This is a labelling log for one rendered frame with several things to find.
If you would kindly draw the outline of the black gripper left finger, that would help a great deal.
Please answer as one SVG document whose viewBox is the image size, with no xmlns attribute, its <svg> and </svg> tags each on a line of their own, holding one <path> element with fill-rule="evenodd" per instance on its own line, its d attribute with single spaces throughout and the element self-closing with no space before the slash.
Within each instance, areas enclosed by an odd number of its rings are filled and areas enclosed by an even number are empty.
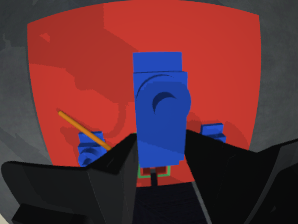
<svg viewBox="0 0 298 224">
<path fill-rule="evenodd" d="M 132 224 L 138 167 L 132 132 L 86 167 L 7 161 L 1 173 L 20 205 L 84 214 L 93 224 Z"/>
</svg>

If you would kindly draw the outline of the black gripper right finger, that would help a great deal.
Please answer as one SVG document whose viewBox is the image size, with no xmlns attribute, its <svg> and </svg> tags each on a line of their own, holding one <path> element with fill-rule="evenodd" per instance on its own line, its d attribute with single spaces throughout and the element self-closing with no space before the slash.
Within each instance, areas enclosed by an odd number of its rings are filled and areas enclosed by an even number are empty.
<svg viewBox="0 0 298 224">
<path fill-rule="evenodd" d="M 249 224 L 279 171 L 298 163 L 298 139 L 247 151 L 185 129 L 185 157 L 213 224 Z"/>
</svg>

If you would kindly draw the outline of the red flat deck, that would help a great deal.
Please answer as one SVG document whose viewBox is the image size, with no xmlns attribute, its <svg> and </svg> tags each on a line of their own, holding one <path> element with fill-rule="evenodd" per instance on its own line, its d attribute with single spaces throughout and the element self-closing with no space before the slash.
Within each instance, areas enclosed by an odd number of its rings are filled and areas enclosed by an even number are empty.
<svg viewBox="0 0 298 224">
<path fill-rule="evenodd" d="M 249 151 L 261 81 L 259 16 L 185 0 L 126 0 L 28 23 L 29 76 L 52 165 L 86 167 L 137 132 L 133 53 L 182 51 L 186 129 Z"/>
</svg>

